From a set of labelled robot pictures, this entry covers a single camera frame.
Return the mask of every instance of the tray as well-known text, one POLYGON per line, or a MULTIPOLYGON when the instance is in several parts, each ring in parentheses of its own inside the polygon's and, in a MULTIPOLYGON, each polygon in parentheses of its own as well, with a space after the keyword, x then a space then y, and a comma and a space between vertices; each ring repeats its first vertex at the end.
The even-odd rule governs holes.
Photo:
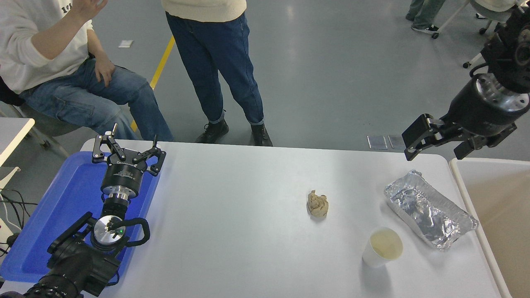
MULTIPOLYGON (((46 267, 51 257, 46 251, 50 244, 86 212, 99 217, 103 207, 100 186, 107 164, 93 164, 91 154, 88 151, 77 152, 59 169, 0 267, 0 274, 6 280, 36 283, 50 271, 46 267)), ((126 219, 145 218, 158 178, 144 174, 139 195, 131 200, 126 219)), ((141 231, 137 225, 128 229, 126 235, 131 241, 138 240, 141 231)), ((121 260, 118 269, 120 277, 125 275, 133 250, 125 248, 117 256, 121 260)))

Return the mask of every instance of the person's leg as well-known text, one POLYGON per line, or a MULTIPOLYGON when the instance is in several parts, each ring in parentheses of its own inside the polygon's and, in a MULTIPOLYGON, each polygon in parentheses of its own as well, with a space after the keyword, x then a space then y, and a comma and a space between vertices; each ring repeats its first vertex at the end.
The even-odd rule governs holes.
POLYGON ((20 94, 34 110, 74 125, 90 127, 102 135, 118 123, 116 138, 138 139, 128 119, 114 102, 89 93, 76 74, 56 78, 20 94))
POLYGON ((233 21, 195 27, 195 35, 211 54, 247 120, 252 125, 262 125, 263 103, 249 57, 249 32, 245 14, 233 21))
POLYGON ((412 0, 409 7, 409 12, 405 16, 405 19, 409 21, 414 21, 414 18, 421 10, 421 7, 423 6, 424 0, 412 0))
POLYGON ((432 25, 445 0, 425 0, 421 12, 414 18, 413 28, 425 29, 432 25))
POLYGON ((224 118, 223 95, 217 67, 194 32, 194 25, 199 22, 184 20, 167 12, 166 17, 202 111, 210 124, 217 124, 224 118))
POLYGON ((143 139, 153 140, 156 135, 159 141, 174 141, 158 108, 153 89, 144 77, 116 66, 109 86, 105 87, 103 80, 98 82, 95 78, 94 64, 95 60, 90 59, 78 70, 80 83, 85 89, 116 104, 128 104, 143 139))

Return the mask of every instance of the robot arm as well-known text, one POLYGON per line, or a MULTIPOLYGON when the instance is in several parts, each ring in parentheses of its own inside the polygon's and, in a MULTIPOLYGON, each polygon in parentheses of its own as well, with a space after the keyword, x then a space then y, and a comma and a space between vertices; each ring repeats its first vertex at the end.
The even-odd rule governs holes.
POLYGON ((110 281, 117 276, 121 263, 118 254, 149 239, 147 221, 144 218, 125 220, 125 214, 130 200, 138 196, 143 174, 156 176, 160 172, 165 152, 156 147, 156 140, 143 153, 121 148, 114 140, 115 131, 116 125, 112 132, 98 135, 92 153, 93 163, 108 165, 101 184, 104 203, 100 217, 93 218, 87 212, 50 245, 47 267, 51 270, 25 297, 78 298, 83 297, 81 291, 99 296, 106 286, 117 283, 110 281), (102 144, 108 145, 111 151, 107 158, 100 149, 102 144), (147 160, 154 156, 158 161, 148 169, 147 160), (126 228, 137 224, 142 226, 144 237, 129 241, 126 228), (91 245, 85 242, 87 237, 91 245))
POLYGON ((481 51, 486 61, 470 72, 471 80, 453 99, 447 114, 436 119, 420 115, 403 133, 412 160, 421 151, 451 141, 461 142, 455 155, 462 159, 484 146, 495 147, 530 109, 530 10, 516 9, 481 51), (488 66, 488 73, 474 74, 488 66))

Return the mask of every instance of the standing person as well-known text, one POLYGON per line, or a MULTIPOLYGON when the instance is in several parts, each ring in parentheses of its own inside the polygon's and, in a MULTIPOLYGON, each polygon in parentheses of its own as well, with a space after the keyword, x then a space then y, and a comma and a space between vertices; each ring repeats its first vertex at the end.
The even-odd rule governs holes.
POLYGON ((405 19, 413 22, 413 30, 428 34, 438 32, 439 28, 432 23, 444 2, 445 0, 412 0, 405 19))
POLYGON ((119 106, 128 104, 143 139, 173 141, 145 78, 115 67, 92 28, 107 1, 2 0, 0 76, 47 116, 98 134, 118 123, 116 138, 137 139, 119 106))
POLYGON ((249 57, 246 0, 162 0, 180 57, 208 118, 197 143, 215 143, 228 133, 218 71, 243 108, 256 146, 272 146, 249 57))

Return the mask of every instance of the white paper cup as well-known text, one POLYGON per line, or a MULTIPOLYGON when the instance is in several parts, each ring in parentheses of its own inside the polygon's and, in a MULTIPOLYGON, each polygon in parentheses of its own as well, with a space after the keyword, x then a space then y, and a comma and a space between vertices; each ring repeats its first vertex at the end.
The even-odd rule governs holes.
POLYGON ((363 252, 363 261, 370 267, 380 267, 395 260, 403 252, 403 242, 393 229, 382 227, 370 235, 363 252))

